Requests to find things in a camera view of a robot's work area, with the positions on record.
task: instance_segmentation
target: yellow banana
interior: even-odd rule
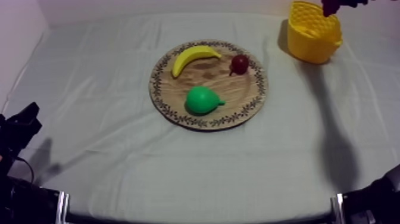
[[[180,53],[176,58],[174,67],[172,69],[172,75],[174,77],[178,77],[181,74],[183,68],[196,59],[211,57],[221,58],[222,55],[220,55],[209,46],[193,46],[191,48],[188,48]]]

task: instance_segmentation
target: wooden plate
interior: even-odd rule
[[[171,70],[176,57],[197,45],[214,48],[222,58],[193,61],[173,79]],[[238,54],[249,57],[249,69],[244,75],[229,76],[231,60]],[[226,104],[205,116],[189,114],[185,101],[193,86],[209,87]],[[263,106],[267,88],[265,71],[253,55],[232,43],[217,40],[193,41],[172,49],[157,62],[149,84],[150,97],[158,111],[169,121],[195,130],[228,129],[249,120]]]

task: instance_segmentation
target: green pear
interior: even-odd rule
[[[186,97],[186,106],[196,114],[207,114],[224,104],[214,91],[205,86],[194,86]]]

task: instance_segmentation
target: white tablecloth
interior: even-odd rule
[[[51,29],[5,114],[32,101],[43,123],[23,157],[37,183],[72,195],[72,211],[154,222],[255,222],[323,214],[399,162],[399,40],[343,27],[329,63],[285,53],[285,18],[160,14]],[[261,111],[234,129],[171,124],[148,93],[169,49],[229,41],[267,71]],[[14,175],[29,178],[24,164]]]

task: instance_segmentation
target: yellow plastic basket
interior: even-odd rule
[[[341,44],[340,22],[335,15],[324,17],[322,8],[309,2],[292,3],[287,26],[287,46],[293,56],[322,64]]]

